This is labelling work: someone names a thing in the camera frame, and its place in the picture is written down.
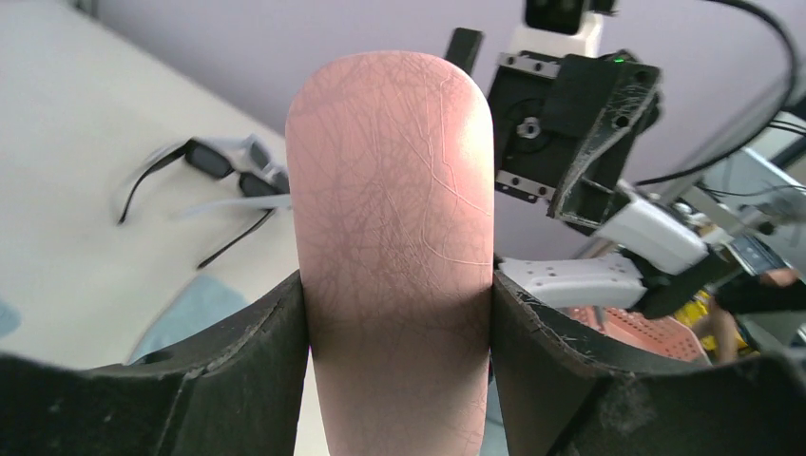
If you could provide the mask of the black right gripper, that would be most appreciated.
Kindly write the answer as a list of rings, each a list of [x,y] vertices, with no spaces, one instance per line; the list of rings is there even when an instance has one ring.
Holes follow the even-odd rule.
[[[455,28],[444,59],[471,76],[484,38]],[[661,79],[626,50],[501,54],[488,95],[497,191],[545,200],[553,219],[614,217],[629,202],[619,181],[633,143],[660,117]]]

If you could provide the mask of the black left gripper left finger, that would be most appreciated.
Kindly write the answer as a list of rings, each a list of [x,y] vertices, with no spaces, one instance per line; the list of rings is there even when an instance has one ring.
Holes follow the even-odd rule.
[[[1,358],[5,455],[290,455],[308,361],[301,281],[129,365]]]

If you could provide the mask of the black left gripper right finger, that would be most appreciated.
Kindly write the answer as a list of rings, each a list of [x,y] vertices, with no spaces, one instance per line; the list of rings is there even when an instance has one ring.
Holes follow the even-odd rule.
[[[501,273],[491,356],[512,455],[801,455],[805,355],[715,367],[642,351]]]

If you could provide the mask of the pink glasses case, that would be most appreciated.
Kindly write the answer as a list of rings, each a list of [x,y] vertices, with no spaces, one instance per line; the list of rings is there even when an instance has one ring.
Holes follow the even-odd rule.
[[[488,395],[493,138],[448,61],[338,58],[292,101],[286,155],[333,455],[475,455]]]

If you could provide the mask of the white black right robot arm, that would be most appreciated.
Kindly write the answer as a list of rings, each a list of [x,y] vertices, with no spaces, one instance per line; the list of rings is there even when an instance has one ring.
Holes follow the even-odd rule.
[[[550,218],[617,245],[598,258],[496,256],[495,271],[538,302],[657,319],[730,270],[722,247],[621,179],[636,138],[659,118],[660,78],[658,68],[626,51],[499,56],[488,95],[496,190],[529,203],[544,200]]]

